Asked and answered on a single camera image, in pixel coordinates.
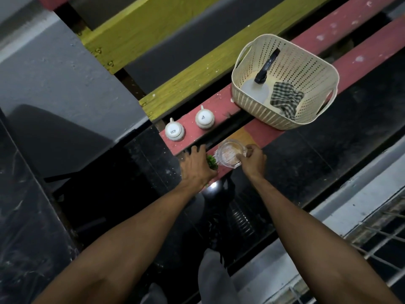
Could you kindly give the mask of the person's grey trouser leg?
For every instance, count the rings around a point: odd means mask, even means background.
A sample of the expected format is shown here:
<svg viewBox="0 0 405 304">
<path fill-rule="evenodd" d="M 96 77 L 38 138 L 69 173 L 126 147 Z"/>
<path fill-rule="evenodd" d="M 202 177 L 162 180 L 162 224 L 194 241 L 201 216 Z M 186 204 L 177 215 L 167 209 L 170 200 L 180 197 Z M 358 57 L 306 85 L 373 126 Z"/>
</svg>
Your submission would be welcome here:
<svg viewBox="0 0 405 304">
<path fill-rule="evenodd" d="M 168 300 L 162 288 L 153 282 L 139 304 L 168 304 Z"/>
<path fill-rule="evenodd" d="M 201 304 L 240 304 L 236 288 L 221 263 L 221 254 L 206 249 L 198 269 Z"/>
</svg>

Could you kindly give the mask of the person's right hand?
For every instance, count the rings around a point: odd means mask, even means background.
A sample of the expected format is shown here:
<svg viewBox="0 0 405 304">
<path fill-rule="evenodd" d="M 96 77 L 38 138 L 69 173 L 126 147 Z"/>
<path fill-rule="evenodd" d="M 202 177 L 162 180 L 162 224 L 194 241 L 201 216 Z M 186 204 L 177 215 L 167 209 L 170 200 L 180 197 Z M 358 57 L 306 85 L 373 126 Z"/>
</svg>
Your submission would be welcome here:
<svg viewBox="0 0 405 304">
<path fill-rule="evenodd" d="M 252 184 L 263 180 L 265 177 L 266 155 L 259 148 L 259 161 L 256 162 L 241 162 L 243 172 Z"/>
</svg>

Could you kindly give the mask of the cream perforated plastic basket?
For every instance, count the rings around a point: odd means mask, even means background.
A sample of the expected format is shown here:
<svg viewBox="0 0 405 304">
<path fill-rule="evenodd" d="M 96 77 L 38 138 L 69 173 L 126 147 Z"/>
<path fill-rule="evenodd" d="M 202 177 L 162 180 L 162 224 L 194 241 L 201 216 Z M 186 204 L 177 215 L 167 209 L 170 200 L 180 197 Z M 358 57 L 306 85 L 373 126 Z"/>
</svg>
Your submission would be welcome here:
<svg viewBox="0 0 405 304">
<path fill-rule="evenodd" d="M 280 53 L 269 69 L 266 79 L 270 96 L 261 104 L 245 94 L 241 87 L 247 80 L 255 78 L 276 48 L 280 49 Z M 275 117 L 276 127 L 300 127 L 314 122 L 332 105 L 327 107 L 327 100 L 324 98 L 327 88 L 338 85 L 339 74 L 334 66 L 318 56 L 299 50 L 298 46 L 279 36 L 264 34 L 241 50 L 232 71 L 231 81 L 232 101 L 250 115 L 268 125 L 270 121 L 265 121 L 265 117 L 260 116 L 267 112 Z M 290 83 L 296 90 L 305 94 L 297 106 L 294 121 L 282 116 L 280 109 L 270 105 L 275 82 Z"/>
</svg>

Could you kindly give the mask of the clear glass cup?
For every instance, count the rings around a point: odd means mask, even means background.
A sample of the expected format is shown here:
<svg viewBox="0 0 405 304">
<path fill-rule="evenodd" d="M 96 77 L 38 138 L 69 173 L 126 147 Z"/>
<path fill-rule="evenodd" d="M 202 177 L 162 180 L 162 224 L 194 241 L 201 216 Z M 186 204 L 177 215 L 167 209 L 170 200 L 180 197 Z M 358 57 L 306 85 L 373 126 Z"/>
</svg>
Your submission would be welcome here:
<svg viewBox="0 0 405 304">
<path fill-rule="evenodd" d="M 235 139 L 226 139 L 219 144 L 214 152 L 214 158 L 218 165 L 235 169 L 241 166 L 241 161 L 237 154 L 246 157 L 247 148 L 240 141 Z"/>
</svg>

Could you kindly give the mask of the red wooden plank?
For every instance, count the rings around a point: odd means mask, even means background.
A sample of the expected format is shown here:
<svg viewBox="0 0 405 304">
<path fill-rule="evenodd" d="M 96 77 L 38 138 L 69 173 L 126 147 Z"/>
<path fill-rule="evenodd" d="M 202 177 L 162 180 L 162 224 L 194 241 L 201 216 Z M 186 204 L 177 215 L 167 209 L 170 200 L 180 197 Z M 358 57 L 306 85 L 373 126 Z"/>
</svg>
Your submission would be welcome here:
<svg viewBox="0 0 405 304">
<path fill-rule="evenodd" d="M 366 22 L 396 1 L 348 0 L 302 32 L 292 42 L 313 54 L 320 55 L 339 40 L 358 31 L 365 26 Z M 400 14 L 398 18 L 373 32 L 366 40 L 333 63 L 340 75 L 337 93 L 347 89 L 403 47 L 405 47 L 405 14 Z M 202 106 L 213 112 L 214 128 L 240 111 L 240 108 L 231 102 L 231 86 L 226 86 L 211 96 L 202 103 Z M 212 132 L 212 129 L 204 130 L 197 126 L 195 115 L 199 110 L 200 108 L 195 107 L 180 118 L 179 123 L 185 128 L 185 137 L 181 141 L 171 141 L 164 132 L 160 133 L 173 155 L 179 155 L 188 146 L 200 142 L 203 137 Z"/>
</svg>

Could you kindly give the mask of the black white checked cloth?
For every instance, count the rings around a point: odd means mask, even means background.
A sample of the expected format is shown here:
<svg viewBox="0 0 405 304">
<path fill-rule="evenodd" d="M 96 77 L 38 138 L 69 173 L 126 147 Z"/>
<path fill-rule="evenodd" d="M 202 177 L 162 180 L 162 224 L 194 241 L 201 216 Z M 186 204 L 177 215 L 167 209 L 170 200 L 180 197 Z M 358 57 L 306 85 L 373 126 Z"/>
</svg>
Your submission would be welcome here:
<svg viewBox="0 0 405 304">
<path fill-rule="evenodd" d="M 290 120 L 295 120 L 296 109 L 304 93 L 298 91 L 290 83 L 275 82 L 270 97 L 270 105 L 280 109 L 280 114 Z"/>
</svg>

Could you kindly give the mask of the red plank with orange patch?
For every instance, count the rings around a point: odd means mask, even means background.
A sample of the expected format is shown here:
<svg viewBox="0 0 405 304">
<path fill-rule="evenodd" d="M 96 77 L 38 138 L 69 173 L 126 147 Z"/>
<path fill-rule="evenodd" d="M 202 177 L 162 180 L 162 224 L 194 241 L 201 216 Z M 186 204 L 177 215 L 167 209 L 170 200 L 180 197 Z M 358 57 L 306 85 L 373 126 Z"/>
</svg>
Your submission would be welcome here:
<svg viewBox="0 0 405 304">
<path fill-rule="evenodd" d="M 298 46 L 299 50 L 307 51 L 308 54 L 320 55 L 337 41 L 364 26 L 368 20 L 365 13 L 358 17 L 355 14 L 344 14 L 336 17 L 330 14 L 294 38 L 291 44 Z M 404 47 L 405 14 L 389 22 L 332 64 L 339 74 L 339 83 L 334 88 L 327 88 L 324 98 L 327 100 L 327 107 L 335 99 L 331 96 L 332 91 L 334 91 L 333 95 L 337 96 L 338 93 L 351 86 Z M 240 108 L 232 103 L 231 99 L 231 86 L 226 86 L 202 103 L 204 107 L 209 108 L 214 113 L 216 126 L 240 111 Z M 264 116 L 264 120 L 269 120 L 270 123 L 265 125 L 260 120 L 252 120 L 242 130 L 243 136 L 249 134 L 249 140 L 255 141 L 260 147 L 269 144 L 283 131 L 297 128 L 297 125 L 294 127 L 276 127 L 275 117 L 267 112 L 260 114 L 260 116 Z"/>
</svg>

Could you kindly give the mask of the person's right forearm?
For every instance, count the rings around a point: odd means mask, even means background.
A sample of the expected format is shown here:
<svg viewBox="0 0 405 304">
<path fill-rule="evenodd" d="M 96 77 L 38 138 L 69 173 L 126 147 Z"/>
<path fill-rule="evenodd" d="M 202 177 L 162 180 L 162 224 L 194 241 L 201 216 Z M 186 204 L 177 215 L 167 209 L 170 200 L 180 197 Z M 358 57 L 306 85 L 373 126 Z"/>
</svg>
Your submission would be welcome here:
<svg viewBox="0 0 405 304">
<path fill-rule="evenodd" d="M 286 199 L 264 177 L 248 178 L 318 304 L 401 304 L 346 240 Z"/>
</svg>

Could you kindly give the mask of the narrow yellow wooden plank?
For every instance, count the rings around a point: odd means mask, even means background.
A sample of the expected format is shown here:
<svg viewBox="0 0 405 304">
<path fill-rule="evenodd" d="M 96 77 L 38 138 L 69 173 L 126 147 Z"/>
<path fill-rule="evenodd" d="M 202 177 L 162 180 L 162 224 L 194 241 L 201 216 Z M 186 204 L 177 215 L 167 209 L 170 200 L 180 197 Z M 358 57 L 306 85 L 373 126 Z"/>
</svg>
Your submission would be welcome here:
<svg viewBox="0 0 405 304">
<path fill-rule="evenodd" d="M 151 122 L 158 121 L 229 72 L 246 44 L 262 34 L 279 35 L 328 1 L 283 0 L 146 95 L 140 100 L 143 111 Z"/>
</svg>

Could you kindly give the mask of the person's left hand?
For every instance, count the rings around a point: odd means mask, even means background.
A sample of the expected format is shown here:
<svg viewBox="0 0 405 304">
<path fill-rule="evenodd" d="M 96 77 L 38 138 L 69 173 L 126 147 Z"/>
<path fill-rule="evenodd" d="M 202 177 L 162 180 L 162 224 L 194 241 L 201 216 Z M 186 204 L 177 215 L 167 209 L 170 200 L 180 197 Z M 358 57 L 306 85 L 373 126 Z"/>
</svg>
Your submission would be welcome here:
<svg viewBox="0 0 405 304">
<path fill-rule="evenodd" d="M 190 153 L 185 153 L 184 159 L 180 162 L 181 182 L 180 184 L 193 193 L 199 193 L 206 183 L 206 172 L 209 168 L 206 160 L 206 146 L 200 145 L 191 147 Z"/>
</svg>

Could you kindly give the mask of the wide yellow wooden plank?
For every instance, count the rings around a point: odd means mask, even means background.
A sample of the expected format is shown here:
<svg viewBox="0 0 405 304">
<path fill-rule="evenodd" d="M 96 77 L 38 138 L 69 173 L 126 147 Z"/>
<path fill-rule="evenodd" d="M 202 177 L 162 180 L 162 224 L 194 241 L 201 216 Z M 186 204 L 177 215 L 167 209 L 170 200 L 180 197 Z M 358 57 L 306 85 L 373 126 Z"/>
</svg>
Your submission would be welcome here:
<svg viewBox="0 0 405 304">
<path fill-rule="evenodd" d="M 93 31 L 78 32 L 78 37 L 113 75 L 218 1 L 136 0 Z"/>
</svg>

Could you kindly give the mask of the white ceramic cup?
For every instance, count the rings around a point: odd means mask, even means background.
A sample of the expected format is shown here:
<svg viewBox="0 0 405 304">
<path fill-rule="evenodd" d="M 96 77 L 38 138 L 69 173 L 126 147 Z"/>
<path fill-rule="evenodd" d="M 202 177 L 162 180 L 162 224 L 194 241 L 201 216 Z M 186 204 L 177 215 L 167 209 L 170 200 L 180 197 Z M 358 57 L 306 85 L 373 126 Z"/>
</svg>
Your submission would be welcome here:
<svg viewBox="0 0 405 304">
<path fill-rule="evenodd" d="M 165 127 L 165 135 L 170 141 L 181 141 L 185 137 L 185 128 L 180 122 L 171 117 L 170 122 Z"/>
<path fill-rule="evenodd" d="M 205 109 L 203 105 L 200 106 L 200 110 L 195 116 L 196 125 L 203 129 L 208 130 L 215 124 L 215 115 L 208 109 Z"/>
</svg>

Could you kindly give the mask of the person's left forearm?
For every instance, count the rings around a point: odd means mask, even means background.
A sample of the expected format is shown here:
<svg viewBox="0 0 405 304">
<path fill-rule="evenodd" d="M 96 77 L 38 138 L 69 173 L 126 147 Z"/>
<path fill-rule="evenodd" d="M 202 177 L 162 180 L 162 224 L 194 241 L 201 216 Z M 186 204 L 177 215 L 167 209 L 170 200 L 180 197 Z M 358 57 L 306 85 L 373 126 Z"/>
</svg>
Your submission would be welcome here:
<svg viewBox="0 0 405 304">
<path fill-rule="evenodd" d="M 89 245 L 32 304 L 121 304 L 161 249 L 188 201 L 207 183 L 182 180 L 172 191 Z"/>
</svg>

